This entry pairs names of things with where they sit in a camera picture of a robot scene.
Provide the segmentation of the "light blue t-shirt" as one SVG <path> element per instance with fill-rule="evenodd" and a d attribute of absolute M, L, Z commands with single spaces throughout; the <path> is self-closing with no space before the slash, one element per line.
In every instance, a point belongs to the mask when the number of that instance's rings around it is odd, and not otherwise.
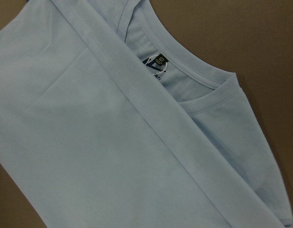
<path fill-rule="evenodd" d="M 0 31 L 0 163 L 49 228 L 291 228 L 236 74 L 147 0 L 31 0 Z"/>

